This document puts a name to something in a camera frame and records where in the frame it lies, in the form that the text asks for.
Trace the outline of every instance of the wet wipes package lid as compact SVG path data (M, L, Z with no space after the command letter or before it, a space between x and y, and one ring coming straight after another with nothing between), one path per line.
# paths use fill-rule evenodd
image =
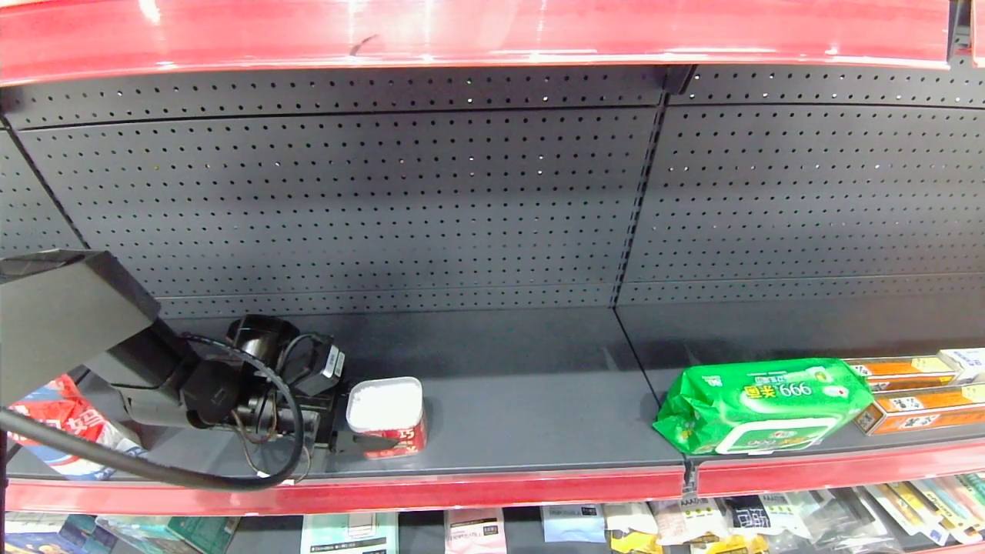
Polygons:
M653 428L691 454L800 450L872 401L865 378L834 358L695 366L674 382Z

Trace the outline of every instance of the pegboard back panel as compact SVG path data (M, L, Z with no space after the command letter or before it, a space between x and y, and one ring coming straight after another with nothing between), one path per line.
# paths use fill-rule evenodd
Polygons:
M626 283L624 306L688 302L768 302L876 296L927 296L985 291L985 273L818 277L798 279L725 279Z
M21 135L87 241L158 297L611 294L656 115L282 116Z
M163 317L238 317L244 313L455 312L607 306L611 285L473 287L349 293L161 298Z
M810 65L702 65L670 104L898 104L985 107L985 70Z
M17 129L147 119L657 105L652 66L167 73L4 89Z
M79 248L75 232L7 131L0 131L0 257Z
M981 271L980 113L670 108L625 280Z

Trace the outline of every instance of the can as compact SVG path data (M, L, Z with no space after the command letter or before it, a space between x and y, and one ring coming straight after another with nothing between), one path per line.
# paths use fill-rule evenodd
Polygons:
M363 381L349 394L346 421L359 435L399 441L392 449L367 451L369 459L416 454L427 443L424 388L413 377Z

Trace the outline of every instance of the red shelf edge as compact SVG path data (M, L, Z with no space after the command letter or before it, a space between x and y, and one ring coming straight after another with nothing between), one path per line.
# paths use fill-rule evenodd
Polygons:
M976 542L974 544L934 547L927 550L919 550L912 554L981 554L982 552L985 552L985 543Z
M0 84L316 67L947 69L948 11L926 0L0 0Z
M698 466L698 495L760 494L922 479L985 470L985 441L857 453L709 460Z
M679 465L322 479L253 493L202 491L121 481L11 479L7 510L63 514L288 516L677 499Z

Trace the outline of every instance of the product label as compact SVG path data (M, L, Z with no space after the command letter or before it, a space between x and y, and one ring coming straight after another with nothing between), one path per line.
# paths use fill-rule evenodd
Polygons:
M321 375L328 379L342 376L342 365L346 363L346 355L341 350L332 346L328 351L328 358L325 360L325 368Z
M802 448L820 438L827 426L801 427L797 429L751 429L745 431L729 447L729 451L791 450Z

